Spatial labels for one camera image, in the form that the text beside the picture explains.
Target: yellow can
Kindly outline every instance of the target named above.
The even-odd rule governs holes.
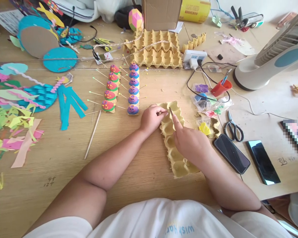
[[[208,18],[210,9],[210,2],[183,0],[179,20],[202,23]]]

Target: white fan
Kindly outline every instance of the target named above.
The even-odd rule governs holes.
[[[268,42],[258,55],[243,60],[234,71],[234,81],[253,91],[282,71],[298,69],[298,15]]]

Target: fan grille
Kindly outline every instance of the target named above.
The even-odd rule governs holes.
[[[265,46],[257,55],[254,63],[262,66],[268,61],[298,44],[298,15],[290,22],[287,29],[268,47]]]

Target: white t-shirt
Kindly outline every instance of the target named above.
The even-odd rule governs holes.
[[[256,212],[231,218],[201,203],[155,198],[130,204],[101,222],[94,230],[80,217],[58,218],[34,229],[24,238],[291,238],[273,219]]]

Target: smartphone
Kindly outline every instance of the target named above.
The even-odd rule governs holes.
[[[251,162],[225,134],[221,134],[213,144],[237,173],[245,173]]]
[[[269,159],[262,142],[260,140],[253,140],[248,141],[247,145],[263,183],[266,185],[280,183],[278,174]]]

